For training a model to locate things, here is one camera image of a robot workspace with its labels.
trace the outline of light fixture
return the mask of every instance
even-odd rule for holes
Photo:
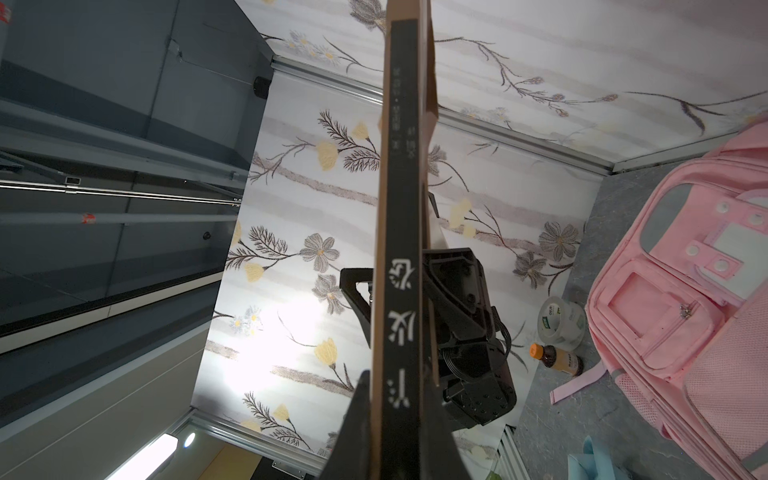
[[[178,443],[179,440],[176,437],[164,433],[163,436],[139,450],[136,455],[112,472],[107,480],[146,480],[176,451]]]
[[[184,440],[184,448],[192,445],[192,442],[194,442],[194,432],[189,434],[186,440]]]

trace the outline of yellow flower pattern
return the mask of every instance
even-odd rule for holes
[[[333,339],[328,339],[315,347],[315,356],[317,359],[331,368],[336,366],[336,359],[339,358],[339,352],[336,350],[336,344]]]
[[[274,412],[272,412],[272,416],[280,420],[281,422],[287,421],[290,418],[290,414],[288,413],[288,407],[286,407],[285,403],[281,403],[274,410]]]
[[[258,263],[246,263],[245,274],[249,282],[256,282],[262,275],[264,275],[264,267]]]
[[[365,140],[368,138],[368,127],[363,122],[357,124],[354,130],[352,130],[352,138],[357,140]]]
[[[339,149],[336,145],[321,141],[317,144],[317,160],[320,162],[320,168],[328,171],[336,166],[336,160],[339,159]]]
[[[462,201],[454,205],[453,208],[451,208],[451,216],[449,218],[449,227],[458,228],[459,225],[462,225],[465,222],[464,216],[471,209],[472,209],[472,203],[470,203],[468,198],[464,198],[462,199]]]

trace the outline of metal rail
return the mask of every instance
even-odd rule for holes
[[[365,101],[381,105],[384,94],[381,88],[364,84],[342,75],[325,71],[322,68],[305,65],[298,61],[276,56],[272,60],[272,68],[276,71],[321,84],[325,87],[362,98]],[[517,148],[533,154],[541,155],[550,160],[570,165],[582,170],[608,176],[613,173],[614,163],[594,155],[584,154],[561,145],[553,144],[530,135],[521,134],[506,127],[490,124],[462,115],[448,108],[439,108],[440,124],[453,127],[467,133],[487,138],[511,148]]]
[[[240,425],[197,410],[189,423],[209,435],[224,440],[249,452],[257,453],[276,462],[283,462],[311,475],[319,476],[326,460],[306,450],[273,439],[267,435],[252,432]]]
[[[10,188],[13,190],[37,190],[46,192],[59,192],[63,194],[83,194],[83,195],[102,195],[106,197],[129,197],[129,198],[147,198],[152,200],[170,200],[177,202],[191,202],[196,204],[218,204],[240,206],[240,198],[232,197],[231,200],[206,198],[206,197],[185,197],[184,195],[153,194],[151,192],[138,192],[133,190],[112,190],[109,188],[80,187],[78,185],[57,185],[40,184],[37,182],[24,182],[18,180],[0,180],[0,188]]]

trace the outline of wall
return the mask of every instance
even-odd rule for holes
[[[0,355],[7,425],[208,321],[212,283]]]
[[[0,478],[104,480],[189,409],[207,324],[0,429]]]
[[[277,55],[382,85],[385,1],[237,3]],[[440,0],[431,13],[441,106],[606,161],[768,112],[764,0]]]
[[[271,78],[260,42],[232,0],[28,0],[0,97],[243,167],[266,103],[253,79]]]
[[[220,199],[184,183],[73,162],[42,161],[83,187]],[[47,183],[24,171],[0,179]],[[237,208],[165,200],[0,189],[0,212],[235,214]],[[234,224],[12,225],[0,236],[0,326],[155,283],[220,269]],[[210,238],[204,238],[209,232]]]
[[[380,113],[275,75],[195,388],[197,408],[317,455],[329,454],[370,367],[337,270],[373,266]],[[536,316],[562,291],[601,178],[444,124],[428,165],[448,246],[472,248],[515,337],[508,365],[517,407],[456,434],[465,464],[485,478],[538,364],[528,355]]]

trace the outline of backpack pocket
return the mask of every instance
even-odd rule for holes
[[[621,267],[596,307],[638,364],[664,379],[723,324],[722,312],[706,296],[645,259]]]

